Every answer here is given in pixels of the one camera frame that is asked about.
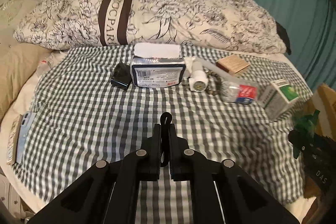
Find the teal curtain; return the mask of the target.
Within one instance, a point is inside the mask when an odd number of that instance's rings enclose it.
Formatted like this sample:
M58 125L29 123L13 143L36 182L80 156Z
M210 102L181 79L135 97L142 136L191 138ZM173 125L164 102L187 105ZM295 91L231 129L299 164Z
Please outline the teal curtain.
M288 33L289 60L311 89L335 88L335 9L329 0L254 0Z

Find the clear bag red label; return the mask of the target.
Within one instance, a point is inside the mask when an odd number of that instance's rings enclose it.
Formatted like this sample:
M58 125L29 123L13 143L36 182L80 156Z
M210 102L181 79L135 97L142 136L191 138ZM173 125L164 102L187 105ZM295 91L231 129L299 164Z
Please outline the clear bag red label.
M221 78L220 97L229 103L249 105L257 99L259 85L256 82L231 78Z

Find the white drawer cabinet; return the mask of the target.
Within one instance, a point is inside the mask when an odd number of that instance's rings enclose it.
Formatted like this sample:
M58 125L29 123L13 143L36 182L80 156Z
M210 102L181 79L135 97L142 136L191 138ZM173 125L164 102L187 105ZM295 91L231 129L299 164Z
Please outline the white drawer cabinet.
M19 194L15 191L14 187L10 184L7 177L1 174L0 180L1 187L1 201L11 213L11 215L17 219L30 219L34 216L34 213L23 202Z

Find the green white medicine box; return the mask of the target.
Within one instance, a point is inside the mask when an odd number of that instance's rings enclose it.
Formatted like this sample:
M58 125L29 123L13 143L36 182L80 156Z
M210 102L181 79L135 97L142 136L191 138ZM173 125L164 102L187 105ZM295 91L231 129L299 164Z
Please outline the green white medicine box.
M275 121L298 101L299 95L286 79L269 83L259 97L259 105L264 109L270 121Z

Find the phone with patterned case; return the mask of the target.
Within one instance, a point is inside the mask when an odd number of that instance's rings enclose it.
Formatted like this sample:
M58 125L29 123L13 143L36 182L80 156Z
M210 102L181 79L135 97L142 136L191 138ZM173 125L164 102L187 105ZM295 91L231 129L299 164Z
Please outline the phone with patterned case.
M13 124L10 129L9 139L7 143L7 154L6 154L7 165L13 165L15 163L21 123L22 123L22 115L20 114L13 121Z

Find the beige pillow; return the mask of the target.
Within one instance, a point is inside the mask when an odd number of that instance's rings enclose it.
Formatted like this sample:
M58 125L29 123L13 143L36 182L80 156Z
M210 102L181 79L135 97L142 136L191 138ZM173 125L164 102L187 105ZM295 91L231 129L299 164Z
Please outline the beige pillow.
M1 118L34 74L40 61L51 52L41 46L20 43L1 56Z

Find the green gingham blanket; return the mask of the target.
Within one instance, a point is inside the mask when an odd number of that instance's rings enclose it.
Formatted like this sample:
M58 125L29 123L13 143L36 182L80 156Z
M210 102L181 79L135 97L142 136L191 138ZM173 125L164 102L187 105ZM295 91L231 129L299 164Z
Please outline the green gingham blanket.
M206 158L232 159L302 220L310 201L303 197L302 163L293 157L288 132L292 116L311 97L302 77L287 63L244 55L245 79L265 88L286 79L299 94L294 108L271 122L257 104L224 102L194 93L187 81L163 89L115 88L115 65L129 63L133 47L78 48L37 84L30 110L36 116L14 177L49 202L98 160L118 161L139 149L164 112L177 134Z

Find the small black box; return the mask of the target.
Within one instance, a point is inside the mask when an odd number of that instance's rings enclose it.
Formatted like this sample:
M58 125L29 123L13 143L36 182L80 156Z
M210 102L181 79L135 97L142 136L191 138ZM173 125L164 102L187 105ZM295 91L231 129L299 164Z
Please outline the small black box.
M122 90L127 90L131 81L130 66L125 63L117 64L112 72L111 85Z

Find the brown cardboard box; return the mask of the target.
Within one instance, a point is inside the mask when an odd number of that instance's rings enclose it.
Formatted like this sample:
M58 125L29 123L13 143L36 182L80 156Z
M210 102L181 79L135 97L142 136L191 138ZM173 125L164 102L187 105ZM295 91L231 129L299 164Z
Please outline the brown cardboard box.
M335 141L335 90L326 84L321 84L306 102L304 110L306 114L313 114L315 110L319 110L315 133L327 136ZM327 192L322 191L312 178L307 173L305 174L305 198L318 197Z

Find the green wrapper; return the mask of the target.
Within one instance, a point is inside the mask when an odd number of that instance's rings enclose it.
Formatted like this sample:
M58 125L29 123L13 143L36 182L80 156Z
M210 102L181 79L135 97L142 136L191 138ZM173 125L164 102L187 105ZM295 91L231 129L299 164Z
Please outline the green wrapper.
M315 110L313 114L303 115L296 121L294 126L295 143L293 144L293 157L295 159L298 159L301 151L305 149L304 143L314 143L315 127L319 113L319 110Z

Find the blue smartphone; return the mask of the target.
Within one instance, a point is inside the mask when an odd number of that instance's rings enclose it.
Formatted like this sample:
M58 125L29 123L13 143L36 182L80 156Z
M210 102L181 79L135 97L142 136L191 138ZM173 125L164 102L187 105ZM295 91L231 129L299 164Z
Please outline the blue smartphone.
M20 164L22 162L23 152L25 150L25 142L29 134L31 125L35 119L36 113L27 111L23 114L22 121L19 128L19 136L17 141L17 154L16 162Z

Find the small wooden box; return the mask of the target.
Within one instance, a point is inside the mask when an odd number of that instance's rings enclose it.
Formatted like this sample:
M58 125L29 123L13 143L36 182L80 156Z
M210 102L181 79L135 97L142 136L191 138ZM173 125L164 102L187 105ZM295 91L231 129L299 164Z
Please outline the small wooden box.
M232 76L240 75L245 72L250 63L239 57L238 55L229 55L223 57L216 62L216 66Z

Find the wet wipes pack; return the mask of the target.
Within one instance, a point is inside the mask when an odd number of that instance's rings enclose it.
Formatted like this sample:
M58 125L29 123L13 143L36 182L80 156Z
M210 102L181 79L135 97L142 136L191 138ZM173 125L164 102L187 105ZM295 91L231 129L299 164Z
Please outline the wet wipes pack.
M168 88L181 83L186 63L175 44L137 43L130 75L137 87Z

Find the floral folded duvet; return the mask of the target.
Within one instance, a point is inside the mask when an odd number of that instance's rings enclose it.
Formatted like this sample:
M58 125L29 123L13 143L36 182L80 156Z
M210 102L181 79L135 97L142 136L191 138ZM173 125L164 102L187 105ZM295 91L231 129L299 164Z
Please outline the floral folded duvet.
M14 38L51 50L136 43L287 50L276 20L253 0L41 0Z

